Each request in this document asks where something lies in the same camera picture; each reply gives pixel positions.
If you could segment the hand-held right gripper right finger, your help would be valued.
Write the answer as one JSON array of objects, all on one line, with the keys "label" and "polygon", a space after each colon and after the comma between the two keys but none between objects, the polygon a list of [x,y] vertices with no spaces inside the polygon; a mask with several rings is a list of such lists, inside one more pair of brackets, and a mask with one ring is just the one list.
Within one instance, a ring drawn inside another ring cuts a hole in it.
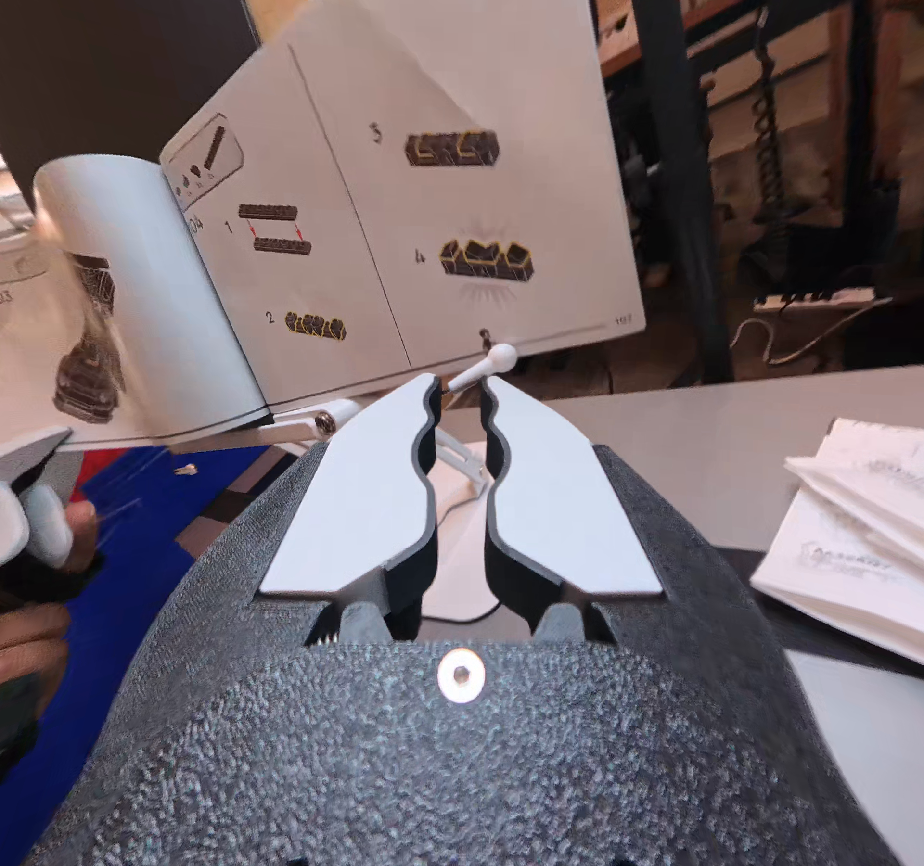
[{"label": "hand-held right gripper right finger", "polygon": [[560,413],[498,376],[481,383],[486,464],[486,577],[503,603],[496,559],[542,579],[542,593],[654,597],[663,584],[591,441]]}]

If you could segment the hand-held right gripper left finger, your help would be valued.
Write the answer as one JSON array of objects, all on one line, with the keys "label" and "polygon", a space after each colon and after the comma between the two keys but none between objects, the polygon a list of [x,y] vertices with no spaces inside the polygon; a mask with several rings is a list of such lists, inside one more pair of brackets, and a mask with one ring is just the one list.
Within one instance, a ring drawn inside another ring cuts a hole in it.
[{"label": "hand-held right gripper left finger", "polygon": [[437,570],[442,387],[419,375],[331,438],[260,583],[260,595],[410,607]]}]

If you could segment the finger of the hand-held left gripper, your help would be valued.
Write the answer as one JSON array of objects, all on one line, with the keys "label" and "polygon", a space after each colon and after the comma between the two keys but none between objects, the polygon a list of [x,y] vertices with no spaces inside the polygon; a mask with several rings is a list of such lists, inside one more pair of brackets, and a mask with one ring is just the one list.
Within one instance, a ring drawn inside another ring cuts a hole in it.
[{"label": "finger of the hand-held left gripper", "polygon": [[75,454],[64,450],[72,434],[72,428],[44,428],[2,444],[2,485],[25,490],[42,481],[53,490],[74,490]]}]

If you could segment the lego instruction booklet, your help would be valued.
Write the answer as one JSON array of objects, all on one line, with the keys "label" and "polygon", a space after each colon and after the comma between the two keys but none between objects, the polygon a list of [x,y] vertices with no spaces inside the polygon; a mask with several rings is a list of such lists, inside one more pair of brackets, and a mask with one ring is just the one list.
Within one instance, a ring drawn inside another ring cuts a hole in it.
[{"label": "lego instruction booklet", "polygon": [[159,160],[41,166],[2,441],[170,445],[645,329],[588,0],[307,0]]}]

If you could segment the blue plastic bin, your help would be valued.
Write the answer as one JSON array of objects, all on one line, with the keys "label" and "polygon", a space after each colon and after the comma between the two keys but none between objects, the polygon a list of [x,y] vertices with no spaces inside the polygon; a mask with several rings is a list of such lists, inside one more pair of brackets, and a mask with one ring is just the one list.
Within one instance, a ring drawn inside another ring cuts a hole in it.
[{"label": "blue plastic bin", "polygon": [[37,742],[1,787],[1,863],[20,864],[73,787],[124,675],[194,560],[295,461],[277,447],[192,457],[134,447],[78,488],[101,519],[103,565],[65,603],[69,659]]}]

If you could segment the black background desk leg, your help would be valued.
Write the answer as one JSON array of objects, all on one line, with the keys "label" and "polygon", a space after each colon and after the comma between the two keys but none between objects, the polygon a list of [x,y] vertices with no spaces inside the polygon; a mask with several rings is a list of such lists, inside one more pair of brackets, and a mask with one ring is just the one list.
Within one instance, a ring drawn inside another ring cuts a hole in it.
[{"label": "black background desk leg", "polygon": [[706,385],[734,379],[718,275],[713,195],[700,125],[699,79],[687,58],[679,0],[631,0],[664,170],[666,212],[687,286]]}]

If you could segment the white power strip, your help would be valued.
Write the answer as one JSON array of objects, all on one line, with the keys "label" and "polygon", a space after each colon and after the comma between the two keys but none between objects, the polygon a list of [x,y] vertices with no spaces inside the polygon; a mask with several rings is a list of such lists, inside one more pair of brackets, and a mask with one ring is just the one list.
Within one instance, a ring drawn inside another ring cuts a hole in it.
[{"label": "white power strip", "polygon": [[752,311],[756,315],[779,313],[807,313],[816,311],[855,311],[871,306],[882,299],[875,288],[848,287],[816,293],[770,294],[756,298]]}]

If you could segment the crumpled white paper bags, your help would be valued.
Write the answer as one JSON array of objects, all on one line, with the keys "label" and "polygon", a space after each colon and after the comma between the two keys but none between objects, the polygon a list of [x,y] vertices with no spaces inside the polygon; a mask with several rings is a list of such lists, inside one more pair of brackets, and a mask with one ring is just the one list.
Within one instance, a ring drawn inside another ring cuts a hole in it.
[{"label": "crumpled white paper bags", "polygon": [[752,587],[922,664],[923,430],[839,418],[784,467],[798,489]]}]

